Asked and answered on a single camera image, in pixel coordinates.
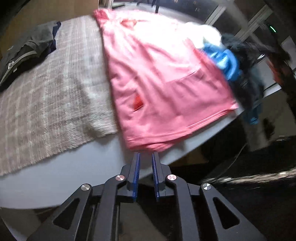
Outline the person right hand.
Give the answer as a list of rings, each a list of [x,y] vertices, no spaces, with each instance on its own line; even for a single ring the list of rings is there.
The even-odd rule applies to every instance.
[[[274,81],[280,86],[280,87],[284,87],[285,85],[285,75],[283,72],[283,62],[276,59],[276,58],[272,58],[269,57],[267,60],[267,65],[269,66],[269,68],[271,69],[272,73],[273,73],[273,79]]]

